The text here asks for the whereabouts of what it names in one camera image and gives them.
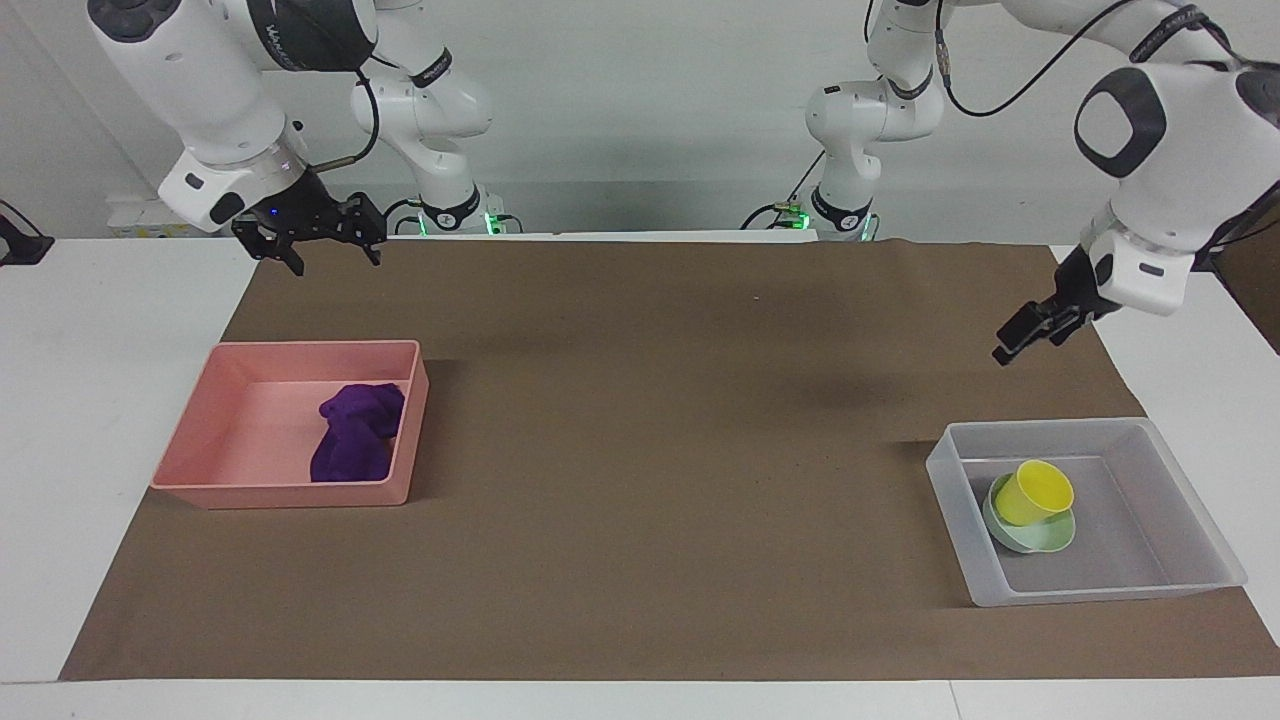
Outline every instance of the black cable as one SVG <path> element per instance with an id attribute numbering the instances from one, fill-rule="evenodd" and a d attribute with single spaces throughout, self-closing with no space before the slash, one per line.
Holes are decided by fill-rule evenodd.
<path id="1" fill-rule="evenodd" d="M 404 200 L 397 200 L 396 202 L 392 202 L 392 206 L 388 208 L 385 213 L 383 213 L 383 219 L 385 220 L 392 219 L 392 215 L 396 214 L 396 210 L 399 210 L 401 208 L 421 208 L 421 206 L 422 204 L 419 202 L 417 200 L 413 200 L 412 197 L 406 197 Z"/>
<path id="2" fill-rule="evenodd" d="M 960 110 L 961 113 L 964 113 L 965 115 L 969 115 L 972 118 L 989 118 L 989 117 L 996 115 L 998 113 L 1004 113 L 1005 110 L 1009 109 L 1010 105 L 1012 105 L 1014 102 L 1018 102 L 1019 100 L 1021 100 L 1021 97 L 1024 95 L 1027 95 L 1027 92 L 1032 87 L 1034 87 L 1041 81 L 1041 78 L 1043 78 L 1053 68 L 1053 65 L 1056 65 L 1057 61 L 1061 60 L 1062 56 L 1066 55 L 1066 53 L 1071 47 L 1075 46 L 1076 42 L 1079 42 L 1080 40 L 1084 38 L 1085 33 L 1088 33 L 1091 29 L 1093 29 L 1093 26 L 1096 26 L 1096 24 L 1101 23 L 1102 20 L 1105 20 L 1108 15 L 1111 15 L 1111 13 L 1115 13 L 1120 8 L 1124 8 L 1125 5 L 1129 5 L 1130 3 L 1134 3 L 1134 1 L 1135 0 L 1117 0 L 1116 3 L 1112 3 L 1105 10 L 1102 10 L 1101 13 L 1098 13 L 1097 15 L 1094 15 L 1092 20 L 1084 23 L 1084 27 L 1082 27 L 1079 31 L 1076 31 L 1076 33 L 1071 36 L 1071 40 L 1068 40 L 1066 45 L 1064 45 L 1062 49 L 1059 50 L 1057 54 L 1053 55 L 1053 58 L 1048 63 L 1046 63 L 1044 67 L 1041 68 L 1041 70 L 1038 73 L 1036 73 L 1036 76 L 1032 77 L 1032 79 L 1029 79 L 1027 82 L 1027 85 L 1024 85 L 1023 88 L 1019 90 L 1018 92 L 1015 92 L 1014 96 L 1010 97 L 1009 100 L 1001 102 L 1000 105 L 997 105 L 996 108 L 992 108 L 991 110 L 970 110 L 963 102 L 960 102 L 960 100 L 956 99 L 955 92 L 952 92 L 952 90 L 951 90 L 951 59 L 950 59 L 950 51 L 947 50 L 947 42 L 946 42 L 946 38 L 943 37 L 943 32 L 942 32 L 942 5 L 943 5 L 943 1 L 938 0 L 938 13 L 937 13 L 937 18 L 934 20 L 933 33 L 934 33 L 934 37 L 937 40 L 938 69 L 941 70 L 941 74 L 942 74 L 942 86 L 947 91 L 947 97 L 951 99 L 951 104 L 955 105 L 957 110 Z"/>
<path id="3" fill-rule="evenodd" d="M 804 177 L 800 178 L 800 182 L 796 183 L 795 188 L 791 191 L 791 195 L 787 196 L 787 202 L 794 201 L 796 199 L 796 196 L 800 195 L 800 188 L 804 187 L 804 183 L 805 183 L 806 179 L 809 179 L 809 176 L 812 176 L 813 172 L 818 169 L 818 163 L 822 163 L 822 158 L 826 154 L 827 154 L 827 151 L 823 150 L 822 152 L 818 152 L 817 158 L 813 159 L 813 164 L 809 165 L 809 169 L 805 170 Z"/>
<path id="4" fill-rule="evenodd" d="M 23 215 L 22 210 L 19 210 L 19 209 L 14 208 L 13 205 L 10 205 L 8 200 L 0 200 L 0 205 L 4 205 L 5 208 L 8 208 L 14 215 L 18 215 L 18 218 L 20 218 L 22 222 L 27 223 L 27 225 L 31 228 L 31 231 L 35 232 L 38 237 L 45 237 L 45 233 L 41 232 L 41 229 L 36 227 L 36 223 L 31 222 L 31 218 L 28 218 L 27 215 Z"/>
<path id="5" fill-rule="evenodd" d="M 383 128 L 383 120 L 378 114 L 378 97 L 374 96 L 374 86 L 369 81 L 369 77 L 365 76 L 364 70 L 357 69 L 356 77 L 360 78 L 360 82 L 357 82 L 356 85 L 365 86 L 365 94 L 369 95 L 369 109 L 372 110 L 374 113 L 374 128 L 369 133 L 369 142 L 365 145 L 365 149 L 357 152 L 356 155 L 351 155 L 348 158 L 339 158 L 337 160 L 330 160 L 328 163 L 320 163 L 319 165 L 312 165 L 311 169 L 315 170 L 316 173 L 328 173 L 329 170 L 337 170 L 338 168 L 355 165 L 356 163 L 367 158 L 369 154 L 374 151 L 374 146 L 378 145 L 378 133 L 381 132 Z"/>
<path id="6" fill-rule="evenodd" d="M 401 225 L 403 225 L 404 223 L 416 223 L 416 222 L 417 222 L 417 218 L 401 218 L 399 222 L 396 223 L 396 234 L 402 234 L 399 232 L 399 229 L 401 229 Z"/>
<path id="7" fill-rule="evenodd" d="M 516 227 L 520 228 L 520 234 L 525 234 L 525 223 L 522 223 L 520 220 L 520 218 L 517 218 L 515 215 L 498 215 L 498 222 L 499 223 L 504 223 L 507 220 L 515 220 L 516 222 Z"/>
<path id="8" fill-rule="evenodd" d="M 763 215 L 763 214 L 765 214 L 765 213 L 768 213 L 771 210 L 773 210 L 773 205 L 765 205 L 764 208 L 760 208 L 759 210 L 751 213 L 751 215 L 746 218 L 746 222 L 742 223 L 742 227 L 740 227 L 737 229 L 745 231 L 746 228 L 751 227 L 751 223 L 754 223 L 756 218 L 759 218 L 760 215 Z"/>
<path id="9" fill-rule="evenodd" d="M 867 19 L 863 20 L 863 42 L 872 41 L 872 10 L 876 8 L 876 0 L 867 0 Z"/>

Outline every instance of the purple cloth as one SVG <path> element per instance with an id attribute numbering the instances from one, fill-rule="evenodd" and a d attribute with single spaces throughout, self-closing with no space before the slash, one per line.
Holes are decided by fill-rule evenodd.
<path id="1" fill-rule="evenodd" d="M 394 384 L 347 386 L 320 406 L 329 432 L 311 456 L 311 482 L 381 480 L 392 470 L 385 442 L 399 432 L 404 393 Z"/>

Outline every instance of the brown table cover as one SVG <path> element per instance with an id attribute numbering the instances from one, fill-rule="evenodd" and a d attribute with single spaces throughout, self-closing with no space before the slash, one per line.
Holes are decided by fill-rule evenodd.
<path id="1" fill-rule="evenodd" d="M 64 679 L 1280 674 L 1243 591 L 972 606 L 948 423 L 1140 415 L 1092 331 L 1000 369 L 1044 249 L 308 245 L 232 341 L 417 338 L 408 505 L 143 500 Z"/>

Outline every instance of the light green bowl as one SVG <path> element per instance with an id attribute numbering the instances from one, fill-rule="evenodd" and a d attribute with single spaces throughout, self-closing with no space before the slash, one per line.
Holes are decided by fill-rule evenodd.
<path id="1" fill-rule="evenodd" d="M 987 523 L 987 530 L 996 542 L 1023 555 L 1051 553 L 1066 550 L 1075 541 L 1075 514 L 1070 510 L 1059 512 L 1048 520 L 1020 528 L 1010 525 L 996 512 L 993 500 L 1012 479 L 1005 475 L 991 484 L 987 491 L 987 500 L 982 503 L 982 519 Z"/>

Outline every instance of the translucent tray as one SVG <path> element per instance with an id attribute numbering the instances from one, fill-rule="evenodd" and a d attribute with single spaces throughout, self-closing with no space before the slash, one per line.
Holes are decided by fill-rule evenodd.
<path id="1" fill-rule="evenodd" d="M 1075 542 L 1018 555 L 987 534 L 982 498 L 1025 460 L 1075 486 Z M 1244 569 L 1156 427 L 1144 419 L 968 423 L 947 428 L 929 479 L 982 607 L 1179 597 L 1243 585 Z"/>

